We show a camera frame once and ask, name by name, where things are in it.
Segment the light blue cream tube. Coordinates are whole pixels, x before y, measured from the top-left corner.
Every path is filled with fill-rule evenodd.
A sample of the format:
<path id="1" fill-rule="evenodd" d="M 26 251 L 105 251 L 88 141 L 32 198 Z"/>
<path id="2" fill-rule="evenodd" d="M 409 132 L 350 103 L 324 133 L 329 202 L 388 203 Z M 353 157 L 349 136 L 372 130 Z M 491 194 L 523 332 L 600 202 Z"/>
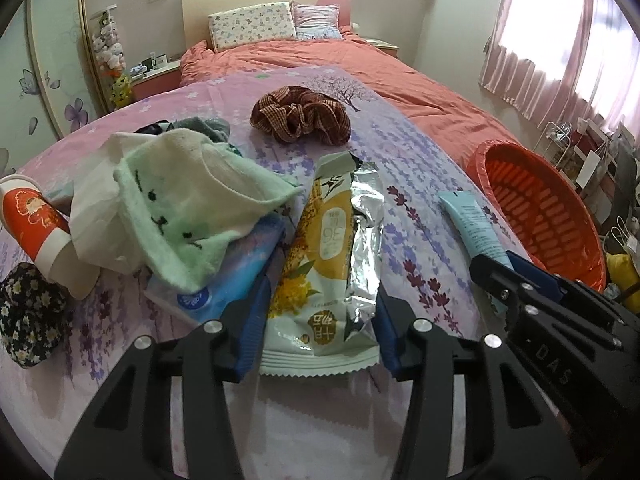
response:
<path id="1" fill-rule="evenodd" d="M 484 255 L 513 269 L 491 222 L 471 192 L 439 192 L 438 197 L 460 233 L 471 259 Z"/>

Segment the black white checkered cloth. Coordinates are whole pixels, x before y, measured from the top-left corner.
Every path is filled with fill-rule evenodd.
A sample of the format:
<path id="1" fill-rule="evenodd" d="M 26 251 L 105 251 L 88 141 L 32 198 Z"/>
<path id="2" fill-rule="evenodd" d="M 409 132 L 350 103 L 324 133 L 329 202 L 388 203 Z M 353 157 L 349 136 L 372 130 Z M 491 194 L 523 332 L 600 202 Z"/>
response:
<path id="1" fill-rule="evenodd" d="M 1 282 L 1 344 L 21 368 L 45 361 L 63 340 L 68 295 L 21 262 Z"/>

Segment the yellow snack wrapper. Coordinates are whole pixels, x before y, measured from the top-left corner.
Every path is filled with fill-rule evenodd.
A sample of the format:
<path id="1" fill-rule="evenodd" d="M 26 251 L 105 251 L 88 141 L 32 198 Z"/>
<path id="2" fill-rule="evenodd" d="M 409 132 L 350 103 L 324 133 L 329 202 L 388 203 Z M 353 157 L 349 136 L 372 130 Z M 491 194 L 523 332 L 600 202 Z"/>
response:
<path id="1" fill-rule="evenodd" d="M 378 364 L 384 214 L 374 165 L 349 152 L 319 159 L 268 309 L 260 374 L 323 377 Z"/>

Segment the blue tissue pack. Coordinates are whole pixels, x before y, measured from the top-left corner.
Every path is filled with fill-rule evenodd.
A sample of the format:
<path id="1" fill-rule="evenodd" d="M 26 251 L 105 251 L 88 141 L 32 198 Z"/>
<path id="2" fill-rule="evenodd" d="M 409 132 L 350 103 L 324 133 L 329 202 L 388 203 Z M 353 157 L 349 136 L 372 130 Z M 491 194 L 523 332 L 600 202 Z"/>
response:
<path id="1" fill-rule="evenodd" d="M 254 279 L 270 263 L 284 233 L 283 217 L 275 212 L 268 214 L 257 222 L 250 234 L 228 246 L 218 273 L 203 289 L 184 294 L 153 275 L 146 284 L 144 296 L 190 326 L 218 318 L 227 304 L 248 295 Z"/>

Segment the white plastic bag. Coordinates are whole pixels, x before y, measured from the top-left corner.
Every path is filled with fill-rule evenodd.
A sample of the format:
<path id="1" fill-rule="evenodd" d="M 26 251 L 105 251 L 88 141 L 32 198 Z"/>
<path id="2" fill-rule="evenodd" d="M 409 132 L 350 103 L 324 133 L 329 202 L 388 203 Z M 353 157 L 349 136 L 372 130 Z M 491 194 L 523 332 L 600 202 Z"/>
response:
<path id="1" fill-rule="evenodd" d="M 180 209 L 189 192 L 179 162 L 202 161 L 198 145 L 184 143 L 188 130 L 153 136 L 116 132 L 91 154 L 74 181 L 70 236 L 78 258 L 131 274 L 148 266 L 176 284 L 180 254 L 201 255 L 199 225 Z"/>

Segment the red white paper cup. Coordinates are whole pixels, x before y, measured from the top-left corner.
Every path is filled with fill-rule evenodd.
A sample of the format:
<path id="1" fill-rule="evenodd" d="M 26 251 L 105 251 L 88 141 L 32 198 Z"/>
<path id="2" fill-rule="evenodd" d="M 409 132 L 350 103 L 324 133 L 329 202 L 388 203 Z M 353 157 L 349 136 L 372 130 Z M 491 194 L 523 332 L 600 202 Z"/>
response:
<path id="1" fill-rule="evenodd" d="M 67 220 L 34 180 L 21 174 L 1 179 L 1 222 L 48 282 L 78 300 L 94 289 L 100 268 L 79 259 Z"/>

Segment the pink floral bed sheet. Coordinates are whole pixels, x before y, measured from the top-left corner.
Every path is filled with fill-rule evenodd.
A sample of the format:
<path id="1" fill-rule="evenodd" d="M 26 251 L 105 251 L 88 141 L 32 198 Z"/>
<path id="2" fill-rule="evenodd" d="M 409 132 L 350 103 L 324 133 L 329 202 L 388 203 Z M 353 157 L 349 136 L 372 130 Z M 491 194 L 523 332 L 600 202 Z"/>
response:
<path id="1" fill-rule="evenodd" d="M 373 90 L 331 67 L 236 73 L 152 96 L 97 119 L 23 166 L 23 174 L 54 192 L 116 132 L 167 119 L 220 117 L 243 156 L 310 185 L 328 148 L 312 139 L 282 145 L 250 126 L 250 112 L 269 91 L 298 84 L 335 96 L 354 90 L 348 108 L 349 149 L 378 167 L 385 193 L 383 277 L 386 289 L 447 332 L 484 332 L 484 294 L 472 284 L 469 259 L 438 193 L 472 191 L 473 182 L 429 136 Z M 299 195 L 280 216 L 292 234 L 306 204 Z M 286 244 L 270 260 L 278 276 Z M 82 411 L 120 356 L 140 335 L 183 336 L 191 326 L 144 296 L 146 271 L 104 271 L 92 293 L 70 307 L 73 319 L 49 359 L 24 370 L 1 360 L 1 409 L 10 428 L 44 471 L 54 471 Z M 250 479 L 385 479 L 406 418 L 410 387 L 382 367 L 323 378 L 250 374 L 227 389 L 243 470 Z"/>

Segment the coral pink duvet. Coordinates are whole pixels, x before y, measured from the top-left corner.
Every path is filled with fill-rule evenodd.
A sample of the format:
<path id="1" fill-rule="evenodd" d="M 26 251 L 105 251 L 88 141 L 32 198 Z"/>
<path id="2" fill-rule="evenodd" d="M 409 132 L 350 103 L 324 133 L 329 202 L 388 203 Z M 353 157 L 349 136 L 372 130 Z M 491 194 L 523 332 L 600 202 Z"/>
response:
<path id="1" fill-rule="evenodd" d="M 341 39 L 269 40 L 221 52 L 202 40 L 183 53 L 180 84 L 236 72 L 319 65 L 341 67 L 359 79 L 396 106 L 461 167 L 486 141 L 516 141 L 491 114 L 348 30 Z"/>

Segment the far bedside table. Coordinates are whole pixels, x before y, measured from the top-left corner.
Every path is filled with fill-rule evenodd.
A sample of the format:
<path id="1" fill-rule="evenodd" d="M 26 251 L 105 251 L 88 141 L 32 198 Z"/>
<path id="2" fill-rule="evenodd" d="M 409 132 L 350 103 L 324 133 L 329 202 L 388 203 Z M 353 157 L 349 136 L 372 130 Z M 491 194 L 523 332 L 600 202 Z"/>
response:
<path id="1" fill-rule="evenodd" d="M 363 38 L 363 41 L 393 58 L 398 58 L 399 47 L 394 44 L 390 44 L 385 40 L 376 38 Z"/>

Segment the brown plaid scrunchie cloth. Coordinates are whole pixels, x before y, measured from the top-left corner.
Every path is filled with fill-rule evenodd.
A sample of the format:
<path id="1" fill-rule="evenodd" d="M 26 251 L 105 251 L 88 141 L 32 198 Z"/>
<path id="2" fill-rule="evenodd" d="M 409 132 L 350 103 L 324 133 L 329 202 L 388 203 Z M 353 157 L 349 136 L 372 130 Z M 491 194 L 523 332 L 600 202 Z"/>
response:
<path id="1" fill-rule="evenodd" d="M 266 93 L 253 106 L 250 125 L 281 144 L 316 136 L 324 145 L 350 140 L 350 119 L 344 105 L 306 87 L 285 86 Z"/>

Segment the dark green towel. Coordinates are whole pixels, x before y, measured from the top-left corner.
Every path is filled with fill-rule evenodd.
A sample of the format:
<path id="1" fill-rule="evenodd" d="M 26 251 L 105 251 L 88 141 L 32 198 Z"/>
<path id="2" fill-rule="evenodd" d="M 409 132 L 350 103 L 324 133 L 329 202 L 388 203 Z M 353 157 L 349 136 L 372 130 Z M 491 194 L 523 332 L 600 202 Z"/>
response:
<path id="1" fill-rule="evenodd" d="M 217 116 L 203 118 L 200 116 L 187 117 L 170 122 L 167 119 L 161 119 L 158 122 L 136 130 L 136 133 L 150 134 L 151 136 L 162 136 L 165 132 L 176 129 L 188 129 L 197 132 L 200 136 L 206 136 L 207 141 L 195 140 L 194 134 L 177 134 L 170 135 L 169 141 L 150 141 L 146 142 L 142 148 L 136 148 L 126 157 L 127 162 L 134 160 L 144 160 L 150 162 L 164 162 L 165 160 L 175 157 L 180 158 L 186 155 L 186 159 L 198 158 L 201 155 L 201 147 L 203 144 L 224 144 L 224 151 L 234 153 L 241 156 L 242 153 L 232 144 L 229 143 L 231 133 L 230 124 Z"/>

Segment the pink striped pillow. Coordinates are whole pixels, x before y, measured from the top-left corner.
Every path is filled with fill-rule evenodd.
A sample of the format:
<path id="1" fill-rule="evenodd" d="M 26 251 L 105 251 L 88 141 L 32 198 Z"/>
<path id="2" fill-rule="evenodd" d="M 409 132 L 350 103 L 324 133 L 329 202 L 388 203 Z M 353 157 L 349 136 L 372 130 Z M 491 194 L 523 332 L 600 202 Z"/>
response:
<path id="1" fill-rule="evenodd" d="M 292 17 L 298 40 L 323 40 L 343 38 L 340 32 L 340 6 L 338 4 L 291 3 Z"/>

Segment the white floral pillow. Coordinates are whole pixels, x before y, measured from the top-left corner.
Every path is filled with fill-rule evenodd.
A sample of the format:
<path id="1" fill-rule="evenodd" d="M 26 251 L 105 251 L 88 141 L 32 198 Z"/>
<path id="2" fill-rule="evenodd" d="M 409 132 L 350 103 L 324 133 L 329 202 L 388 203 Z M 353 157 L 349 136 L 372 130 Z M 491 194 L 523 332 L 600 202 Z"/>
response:
<path id="1" fill-rule="evenodd" d="M 209 14 L 207 19 L 215 52 L 261 41 L 296 38 L 291 6 L 286 1 L 241 6 Z"/>

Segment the pink bedside table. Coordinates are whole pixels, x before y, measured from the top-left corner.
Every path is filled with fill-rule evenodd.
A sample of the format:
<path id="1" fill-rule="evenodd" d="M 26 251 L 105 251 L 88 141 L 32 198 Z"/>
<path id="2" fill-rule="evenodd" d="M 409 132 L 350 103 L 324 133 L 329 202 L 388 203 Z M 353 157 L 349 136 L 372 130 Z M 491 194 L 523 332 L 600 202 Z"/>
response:
<path id="1" fill-rule="evenodd" d="M 134 99 L 142 101 L 156 94 L 175 90 L 180 86 L 181 72 L 180 61 L 169 62 L 158 70 L 152 70 L 141 79 L 132 83 Z"/>

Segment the hanging plush toy rack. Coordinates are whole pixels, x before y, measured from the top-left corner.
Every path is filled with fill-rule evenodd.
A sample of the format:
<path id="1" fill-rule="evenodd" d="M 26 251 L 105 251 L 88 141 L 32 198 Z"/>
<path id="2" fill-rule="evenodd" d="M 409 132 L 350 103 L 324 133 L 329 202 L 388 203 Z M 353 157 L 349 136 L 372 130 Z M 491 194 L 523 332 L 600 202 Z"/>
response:
<path id="1" fill-rule="evenodd" d="M 89 21 L 90 44 L 100 89 L 109 112 L 134 100 L 124 47 L 114 18 L 117 6 L 93 14 Z"/>

